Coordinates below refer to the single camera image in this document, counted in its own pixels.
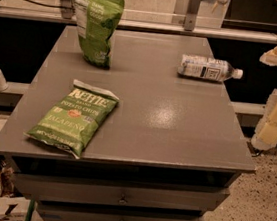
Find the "blue plastic water bottle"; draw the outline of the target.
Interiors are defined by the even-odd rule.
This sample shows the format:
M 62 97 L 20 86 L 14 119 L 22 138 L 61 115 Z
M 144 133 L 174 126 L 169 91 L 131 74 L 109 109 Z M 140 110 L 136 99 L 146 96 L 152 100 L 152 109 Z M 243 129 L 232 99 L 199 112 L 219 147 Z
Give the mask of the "blue plastic water bottle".
M 230 63 L 216 58 L 199 55 L 183 55 L 178 74 L 206 81 L 225 82 L 228 79 L 241 79 L 243 71 L 233 68 Z

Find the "green standing snack bag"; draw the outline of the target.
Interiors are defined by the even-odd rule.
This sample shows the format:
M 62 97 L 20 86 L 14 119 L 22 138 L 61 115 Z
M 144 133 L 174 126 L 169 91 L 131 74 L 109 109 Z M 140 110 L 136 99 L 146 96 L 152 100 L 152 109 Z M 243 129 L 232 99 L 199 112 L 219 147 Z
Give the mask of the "green standing snack bag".
M 73 0 L 79 45 L 87 62 L 110 67 L 110 39 L 122 17 L 125 0 Z

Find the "green jalapeno chip bag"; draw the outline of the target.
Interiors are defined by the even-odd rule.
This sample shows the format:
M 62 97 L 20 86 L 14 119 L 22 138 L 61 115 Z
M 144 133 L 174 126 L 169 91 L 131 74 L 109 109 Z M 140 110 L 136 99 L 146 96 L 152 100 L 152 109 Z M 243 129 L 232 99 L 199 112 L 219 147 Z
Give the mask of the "green jalapeno chip bag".
M 107 89 L 74 80 L 73 90 L 52 106 L 26 135 L 79 159 L 119 101 Z

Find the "grey drawer cabinet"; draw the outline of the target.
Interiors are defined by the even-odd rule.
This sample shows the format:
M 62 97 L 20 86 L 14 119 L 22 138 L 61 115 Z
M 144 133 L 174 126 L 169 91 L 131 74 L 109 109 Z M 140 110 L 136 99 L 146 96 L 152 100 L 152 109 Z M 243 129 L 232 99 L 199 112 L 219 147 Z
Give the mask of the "grey drawer cabinet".
M 116 31 L 111 66 L 85 62 L 67 27 L 0 132 L 0 155 L 44 221 L 203 221 L 254 164 L 227 90 L 177 74 L 206 39 Z M 28 137 L 74 81 L 119 98 L 82 156 Z

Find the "metal frame rail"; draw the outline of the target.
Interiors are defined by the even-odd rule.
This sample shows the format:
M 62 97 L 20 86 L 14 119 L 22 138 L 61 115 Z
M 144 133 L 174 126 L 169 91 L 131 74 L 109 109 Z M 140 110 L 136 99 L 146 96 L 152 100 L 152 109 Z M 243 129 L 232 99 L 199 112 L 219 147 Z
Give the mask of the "metal frame rail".
M 123 12 L 119 27 L 151 33 L 277 44 L 277 32 L 268 31 L 265 25 L 262 25 L 259 31 L 250 31 L 241 20 L 218 18 L 211 11 L 213 4 L 213 1 L 207 1 L 194 19 L 190 14 L 178 15 L 127 9 Z M 0 16 L 70 24 L 76 22 L 71 0 L 0 0 Z

